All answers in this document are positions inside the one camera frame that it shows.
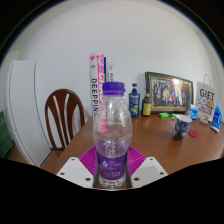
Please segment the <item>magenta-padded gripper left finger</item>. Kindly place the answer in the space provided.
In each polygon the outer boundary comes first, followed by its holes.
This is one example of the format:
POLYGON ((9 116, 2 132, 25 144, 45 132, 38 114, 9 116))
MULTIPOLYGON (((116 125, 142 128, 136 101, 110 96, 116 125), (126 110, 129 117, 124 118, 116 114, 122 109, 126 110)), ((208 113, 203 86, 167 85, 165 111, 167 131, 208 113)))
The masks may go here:
POLYGON ((84 188, 94 188, 97 185, 96 147, 92 147, 79 157, 70 157, 57 175, 84 188))

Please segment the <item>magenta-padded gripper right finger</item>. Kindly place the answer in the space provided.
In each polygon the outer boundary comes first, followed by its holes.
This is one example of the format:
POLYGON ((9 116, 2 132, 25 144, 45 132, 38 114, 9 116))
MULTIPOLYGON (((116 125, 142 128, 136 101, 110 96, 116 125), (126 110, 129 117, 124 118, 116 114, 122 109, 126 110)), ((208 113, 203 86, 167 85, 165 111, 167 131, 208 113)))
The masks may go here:
POLYGON ((126 172, 128 188, 140 188, 165 176, 167 172, 155 157, 146 157, 137 149, 129 147, 126 172))

